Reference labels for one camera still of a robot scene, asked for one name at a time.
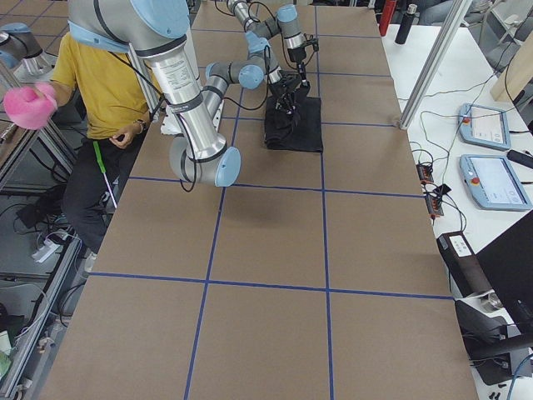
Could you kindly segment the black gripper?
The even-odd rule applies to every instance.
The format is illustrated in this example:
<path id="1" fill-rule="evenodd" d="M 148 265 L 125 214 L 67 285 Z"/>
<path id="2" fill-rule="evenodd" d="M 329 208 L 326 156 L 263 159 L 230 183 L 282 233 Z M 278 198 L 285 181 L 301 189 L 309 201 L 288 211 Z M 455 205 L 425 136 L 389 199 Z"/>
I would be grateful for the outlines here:
<path id="1" fill-rule="evenodd" d="M 276 109 L 292 111 L 296 104 L 296 90 L 300 84 L 302 88 L 310 88 L 307 79 L 306 67 L 298 67 L 299 74 L 282 74 L 277 82 L 270 83 L 270 92 L 273 96 Z"/>
<path id="2" fill-rule="evenodd" d="M 305 73 L 306 49 L 304 47 L 288 48 L 287 52 L 290 62 L 295 65 L 294 69 L 299 73 Z"/>

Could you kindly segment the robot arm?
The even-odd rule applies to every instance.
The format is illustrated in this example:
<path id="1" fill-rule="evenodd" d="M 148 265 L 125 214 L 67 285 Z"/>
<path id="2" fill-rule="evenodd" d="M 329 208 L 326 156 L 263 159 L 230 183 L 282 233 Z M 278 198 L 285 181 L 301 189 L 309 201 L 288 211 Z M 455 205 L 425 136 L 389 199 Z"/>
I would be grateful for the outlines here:
<path id="1" fill-rule="evenodd" d="M 296 7 L 280 7 L 276 16 L 258 21 L 243 1 L 230 1 L 228 11 L 245 30 L 247 59 L 216 62 L 202 87 L 194 67 L 194 48 L 187 45 L 191 23 L 184 1 L 71 1 L 70 33 L 78 42 L 110 52 L 133 50 L 152 69 L 176 119 L 180 135 L 171 145 L 172 171 L 183 181 L 229 187 L 241 168 L 241 154 L 218 133 L 214 117 L 229 85 L 254 89 L 270 83 L 283 102 L 286 76 L 270 51 L 270 38 L 282 35 L 290 49 L 303 45 Z"/>
<path id="2" fill-rule="evenodd" d="M 252 12 L 246 1 L 227 1 L 228 12 L 242 25 L 247 40 L 247 60 L 231 62 L 227 67 L 226 80 L 239 83 L 243 88 L 257 88 L 263 79 L 273 97 L 280 101 L 292 101 L 297 94 L 306 96 L 310 83 L 306 76 L 306 47 L 319 50 L 318 40 L 301 31 L 296 6 L 286 4 L 275 15 L 261 21 Z M 286 63 L 293 63 L 289 71 L 283 70 L 271 49 L 270 40 L 282 37 L 286 51 Z"/>

